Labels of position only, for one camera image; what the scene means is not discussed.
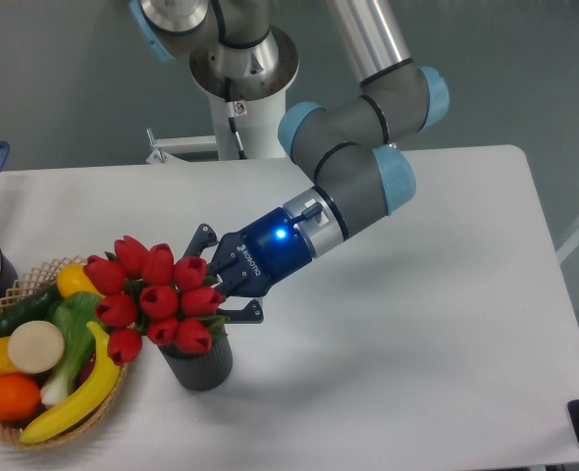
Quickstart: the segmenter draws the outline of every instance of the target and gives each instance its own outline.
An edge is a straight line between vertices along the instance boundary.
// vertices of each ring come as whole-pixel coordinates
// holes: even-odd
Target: metal bracket
[[[263,308],[257,299],[252,299],[240,311],[218,309],[218,314],[231,318],[231,324],[261,324],[263,322]]]
[[[191,242],[184,251],[183,257],[197,256],[214,245],[218,244],[218,236],[208,224],[201,224],[191,238]]]
[[[145,132],[148,135],[151,150],[150,156],[146,159],[149,164],[165,164],[170,163],[171,160],[184,162],[184,160],[178,159],[172,154],[215,152],[218,150],[215,135],[155,139],[152,128],[148,128]]]

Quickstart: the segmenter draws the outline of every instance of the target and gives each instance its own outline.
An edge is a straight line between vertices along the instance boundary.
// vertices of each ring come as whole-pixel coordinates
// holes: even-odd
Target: orange
[[[41,403],[41,389],[26,375],[0,378],[0,422],[23,420],[36,413]]]

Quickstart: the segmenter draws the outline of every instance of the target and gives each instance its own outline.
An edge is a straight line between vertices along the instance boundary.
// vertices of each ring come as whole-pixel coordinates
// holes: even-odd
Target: white table
[[[0,469],[447,471],[579,461],[579,331],[523,153],[405,153],[415,198],[231,326],[235,367],[184,391],[147,343],[107,419]],[[184,250],[310,187],[289,161],[7,172],[0,244],[24,271],[124,234]]]

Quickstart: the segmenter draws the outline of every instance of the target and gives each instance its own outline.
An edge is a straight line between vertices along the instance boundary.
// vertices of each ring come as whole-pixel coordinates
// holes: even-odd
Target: artificial tulip
[[[179,308],[179,295],[169,285],[151,285],[141,292],[139,305],[150,319],[166,319]]]
[[[111,333],[107,353],[116,365],[123,365],[133,361],[139,352],[143,342],[139,332],[135,329],[117,329]]]
[[[141,278],[143,263],[148,256],[149,250],[137,239],[124,235],[123,240],[115,241],[115,255],[122,264],[126,274],[133,280]]]
[[[213,314],[222,303],[222,295],[211,287],[200,287],[181,296],[181,310],[185,316]]]
[[[83,270],[95,288],[104,295],[118,294],[124,289],[126,271],[117,262],[91,255]]]
[[[174,341],[179,320],[172,316],[160,321],[150,321],[146,335],[157,345],[168,345]]]
[[[176,347],[183,353],[206,353],[211,349],[211,335],[200,321],[185,319],[179,324],[174,338]]]
[[[95,317],[109,327],[126,327],[136,320],[137,308],[127,294],[110,294],[95,306]]]
[[[168,285],[172,282],[174,255],[167,243],[153,246],[148,253],[141,277],[148,285]]]
[[[207,261],[201,257],[184,257],[174,266],[174,281],[181,291],[199,288],[206,276]]]

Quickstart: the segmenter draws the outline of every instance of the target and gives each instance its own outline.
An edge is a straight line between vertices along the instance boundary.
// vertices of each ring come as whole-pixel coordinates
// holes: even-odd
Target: gray wall
[[[334,107],[357,85],[320,0],[277,0],[296,42],[289,105]],[[447,118],[403,149],[522,148],[555,243],[579,213],[579,0],[393,2],[417,63],[450,87]],[[139,164],[144,134],[212,132],[187,59],[159,65],[121,0],[0,0],[0,139],[7,169]],[[579,320],[579,250],[564,264]]]

